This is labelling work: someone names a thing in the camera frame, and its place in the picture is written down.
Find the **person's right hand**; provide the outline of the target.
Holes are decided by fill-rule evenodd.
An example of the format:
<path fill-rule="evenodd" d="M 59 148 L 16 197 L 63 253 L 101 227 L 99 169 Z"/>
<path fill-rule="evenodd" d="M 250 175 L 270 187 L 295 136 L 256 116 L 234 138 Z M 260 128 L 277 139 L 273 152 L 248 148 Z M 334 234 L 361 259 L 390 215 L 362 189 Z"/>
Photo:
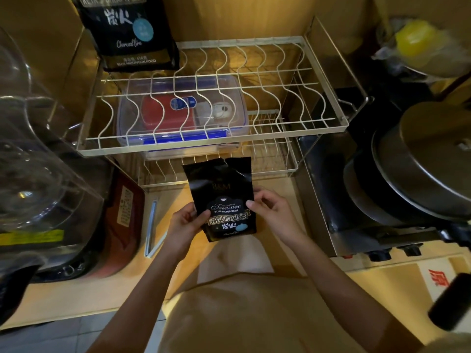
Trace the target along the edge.
<path fill-rule="evenodd" d="M 306 234 L 298 223 L 289 202 L 274 191 L 254 187 L 254 199 L 270 208 L 268 218 L 263 218 L 271 231 L 287 247 L 296 251 L 306 239 Z"/>

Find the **person's left hand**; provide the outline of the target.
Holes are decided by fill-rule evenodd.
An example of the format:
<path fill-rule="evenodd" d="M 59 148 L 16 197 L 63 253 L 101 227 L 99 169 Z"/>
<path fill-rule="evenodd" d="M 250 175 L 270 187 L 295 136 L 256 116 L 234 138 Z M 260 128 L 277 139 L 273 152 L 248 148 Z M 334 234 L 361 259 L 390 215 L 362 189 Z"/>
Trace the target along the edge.
<path fill-rule="evenodd" d="M 191 245 L 192 240 L 201 228 L 192 228 L 191 214 L 197 213 L 194 202 L 190 202 L 172 215 L 168 227 L 164 247 L 182 260 Z"/>

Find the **small black coffee bag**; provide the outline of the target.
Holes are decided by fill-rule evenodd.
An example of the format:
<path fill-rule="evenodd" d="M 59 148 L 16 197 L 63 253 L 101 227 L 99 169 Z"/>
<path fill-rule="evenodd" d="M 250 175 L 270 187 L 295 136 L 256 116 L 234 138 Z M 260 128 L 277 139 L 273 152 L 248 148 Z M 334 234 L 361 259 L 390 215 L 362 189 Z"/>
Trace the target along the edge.
<path fill-rule="evenodd" d="M 197 214 L 210 211 L 202 225 L 209 242 L 256 234 L 256 214 L 246 201 L 254 200 L 252 158 L 217 158 L 183 165 Z"/>

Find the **person's left forearm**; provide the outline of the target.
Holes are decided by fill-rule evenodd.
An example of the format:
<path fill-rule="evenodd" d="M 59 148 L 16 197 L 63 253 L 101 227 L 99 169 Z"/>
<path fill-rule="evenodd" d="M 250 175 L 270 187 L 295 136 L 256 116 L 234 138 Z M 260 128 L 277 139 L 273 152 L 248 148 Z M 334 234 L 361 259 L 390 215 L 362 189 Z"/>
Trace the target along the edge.
<path fill-rule="evenodd" d="M 86 353 L 144 353 L 172 275 L 188 252 L 167 234 L 154 260 Z"/>

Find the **person's right forearm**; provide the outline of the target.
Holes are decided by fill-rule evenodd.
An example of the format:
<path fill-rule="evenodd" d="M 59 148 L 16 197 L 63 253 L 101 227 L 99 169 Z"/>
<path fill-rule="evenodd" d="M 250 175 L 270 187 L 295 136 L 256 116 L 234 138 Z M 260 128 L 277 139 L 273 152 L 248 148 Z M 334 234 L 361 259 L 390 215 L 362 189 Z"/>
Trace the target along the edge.
<path fill-rule="evenodd" d="M 340 326 L 367 353 L 418 353 L 420 342 L 304 232 L 278 235 L 296 255 Z"/>

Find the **light blue sealing clip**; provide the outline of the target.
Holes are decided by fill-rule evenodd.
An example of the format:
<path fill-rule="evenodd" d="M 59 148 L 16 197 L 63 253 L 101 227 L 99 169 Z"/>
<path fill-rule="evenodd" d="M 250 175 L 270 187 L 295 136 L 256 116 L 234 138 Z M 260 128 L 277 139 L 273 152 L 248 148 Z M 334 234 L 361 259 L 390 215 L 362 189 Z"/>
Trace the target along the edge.
<path fill-rule="evenodd" d="M 157 205 L 158 200 L 152 200 L 150 202 L 149 213 L 146 215 L 146 227 L 145 227 L 145 243 L 144 243 L 144 257 L 147 259 L 152 259 L 155 254 L 161 248 L 164 240 L 167 236 L 167 231 L 159 238 L 156 236 L 157 228 Z"/>

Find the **dark red bag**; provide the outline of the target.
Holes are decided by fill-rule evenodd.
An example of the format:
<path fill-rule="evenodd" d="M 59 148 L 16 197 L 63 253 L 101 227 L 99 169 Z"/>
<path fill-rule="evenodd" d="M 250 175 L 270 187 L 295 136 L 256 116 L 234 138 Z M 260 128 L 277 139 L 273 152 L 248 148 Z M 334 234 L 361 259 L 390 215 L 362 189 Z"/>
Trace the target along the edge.
<path fill-rule="evenodd" d="M 104 237 L 104 246 L 87 278 L 110 277 L 131 263 L 140 247 L 144 202 L 144 190 L 116 169 L 105 206 L 103 226 L 98 231 Z"/>

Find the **clear container with blue lid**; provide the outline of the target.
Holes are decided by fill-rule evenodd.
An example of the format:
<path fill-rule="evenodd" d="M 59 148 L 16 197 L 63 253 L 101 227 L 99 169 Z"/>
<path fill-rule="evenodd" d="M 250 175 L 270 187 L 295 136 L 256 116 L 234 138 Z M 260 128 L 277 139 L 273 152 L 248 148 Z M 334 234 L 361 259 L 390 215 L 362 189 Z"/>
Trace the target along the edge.
<path fill-rule="evenodd" d="M 143 97 L 156 94 L 172 94 L 178 98 L 193 96 L 197 104 L 194 111 L 195 130 L 178 130 L 156 133 L 145 130 L 141 117 Z M 200 141 L 244 136 L 249 133 L 249 120 L 244 94 L 239 81 L 232 75 L 203 75 L 148 78 L 130 80 L 124 86 L 115 110 L 115 129 L 117 141 L 123 147 L 164 145 L 177 143 L 176 148 L 146 150 L 163 151 L 191 148 L 187 141 Z M 213 124 L 210 120 L 212 104 L 225 101 L 233 105 L 234 115 L 225 126 Z"/>

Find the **white round gadget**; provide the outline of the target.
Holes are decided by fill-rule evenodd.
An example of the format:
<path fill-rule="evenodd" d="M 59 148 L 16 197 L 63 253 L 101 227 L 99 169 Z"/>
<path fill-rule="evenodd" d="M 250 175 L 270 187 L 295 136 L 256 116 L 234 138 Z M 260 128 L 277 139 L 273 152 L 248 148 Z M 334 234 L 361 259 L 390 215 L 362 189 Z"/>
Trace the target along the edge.
<path fill-rule="evenodd" d="M 213 124 L 225 126 L 234 115 L 233 105 L 221 101 L 212 104 L 210 120 Z"/>

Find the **person's beige clothing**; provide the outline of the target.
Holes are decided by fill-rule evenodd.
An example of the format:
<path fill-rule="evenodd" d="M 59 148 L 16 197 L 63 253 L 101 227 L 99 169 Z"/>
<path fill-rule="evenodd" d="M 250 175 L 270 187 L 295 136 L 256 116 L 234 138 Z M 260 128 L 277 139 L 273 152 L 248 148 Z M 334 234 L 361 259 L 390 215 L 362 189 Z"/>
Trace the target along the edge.
<path fill-rule="evenodd" d="M 306 277 L 274 275 L 247 235 L 215 245 L 165 308 L 158 353 L 366 353 Z"/>

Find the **black pan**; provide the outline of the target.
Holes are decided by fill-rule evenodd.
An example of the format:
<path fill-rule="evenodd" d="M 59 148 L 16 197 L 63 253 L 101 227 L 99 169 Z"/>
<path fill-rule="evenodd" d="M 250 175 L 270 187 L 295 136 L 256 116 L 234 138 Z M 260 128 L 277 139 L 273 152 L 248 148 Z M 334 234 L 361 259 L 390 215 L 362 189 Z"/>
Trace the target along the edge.
<path fill-rule="evenodd" d="M 401 206 L 404 201 L 382 178 L 370 152 L 355 151 L 345 165 L 343 180 L 352 201 L 369 218 L 384 226 L 410 226 Z"/>

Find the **clear glass jar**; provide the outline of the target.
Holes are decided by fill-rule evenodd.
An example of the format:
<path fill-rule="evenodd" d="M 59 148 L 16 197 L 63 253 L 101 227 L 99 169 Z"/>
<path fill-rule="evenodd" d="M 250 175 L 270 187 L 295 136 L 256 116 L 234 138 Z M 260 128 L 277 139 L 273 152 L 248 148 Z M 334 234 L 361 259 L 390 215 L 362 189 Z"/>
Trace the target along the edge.
<path fill-rule="evenodd" d="M 80 171 L 85 160 L 50 118 L 67 111 L 35 81 L 14 39 L 0 26 L 0 234 L 7 245 L 84 247 L 103 196 Z"/>

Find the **steel pot lid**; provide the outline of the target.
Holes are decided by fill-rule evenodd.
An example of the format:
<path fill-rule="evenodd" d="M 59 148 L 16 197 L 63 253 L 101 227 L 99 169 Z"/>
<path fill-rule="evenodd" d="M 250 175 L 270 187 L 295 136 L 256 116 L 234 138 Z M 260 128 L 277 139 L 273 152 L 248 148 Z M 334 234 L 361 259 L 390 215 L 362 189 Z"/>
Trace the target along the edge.
<path fill-rule="evenodd" d="M 397 124 L 375 132 L 372 153 L 388 185 L 409 204 L 440 219 L 471 220 L 471 110 L 415 104 Z"/>

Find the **red and white sticker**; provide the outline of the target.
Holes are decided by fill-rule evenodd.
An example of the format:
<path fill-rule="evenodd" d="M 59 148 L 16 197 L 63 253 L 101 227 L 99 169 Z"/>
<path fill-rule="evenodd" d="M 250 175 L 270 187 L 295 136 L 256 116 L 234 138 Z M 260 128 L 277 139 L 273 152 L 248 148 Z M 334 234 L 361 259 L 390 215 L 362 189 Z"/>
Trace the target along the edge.
<path fill-rule="evenodd" d="M 460 255 L 453 255 L 416 262 L 432 302 L 435 302 L 456 278 L 452 260 L 459 258 Z"/>

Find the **large black coffee bag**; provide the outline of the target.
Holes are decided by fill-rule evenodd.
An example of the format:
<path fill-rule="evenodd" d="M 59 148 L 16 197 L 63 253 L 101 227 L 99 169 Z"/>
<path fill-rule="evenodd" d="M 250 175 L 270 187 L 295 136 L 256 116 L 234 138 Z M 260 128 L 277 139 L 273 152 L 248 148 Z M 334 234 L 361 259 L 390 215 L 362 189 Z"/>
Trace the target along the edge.
<path fill-rule="evenodd" d="M 72 0 L 107 72 L 178 70 L 162 0 Z"/>

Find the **black cylinder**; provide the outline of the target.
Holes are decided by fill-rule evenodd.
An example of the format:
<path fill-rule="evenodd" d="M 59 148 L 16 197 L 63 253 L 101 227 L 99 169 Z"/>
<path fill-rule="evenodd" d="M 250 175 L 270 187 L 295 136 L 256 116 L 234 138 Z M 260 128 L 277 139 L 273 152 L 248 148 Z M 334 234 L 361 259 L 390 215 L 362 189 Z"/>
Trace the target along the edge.
<path fill-rule="evenodd" d="M 471 312 L 471 273 L 459 273 L 428 311 L 438 328 L 451 332 Z"/>

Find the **yellow item in plastic bag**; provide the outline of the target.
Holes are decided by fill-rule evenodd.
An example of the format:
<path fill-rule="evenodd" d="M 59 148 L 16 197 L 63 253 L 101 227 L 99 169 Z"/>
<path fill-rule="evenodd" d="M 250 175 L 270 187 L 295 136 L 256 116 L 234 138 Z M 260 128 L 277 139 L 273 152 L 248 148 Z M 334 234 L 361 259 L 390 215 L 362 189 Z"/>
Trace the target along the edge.
<path fill-rule="evenodd" d="M 432 82 L 471 71 L 471 51 L 449 31 L 418 18 L 395 17 L 389 23 L 391 37 L 383 25 L 377 27 L 380 48 L 371 58 L 380 61 L 391 75 L 405 81 Z"/>

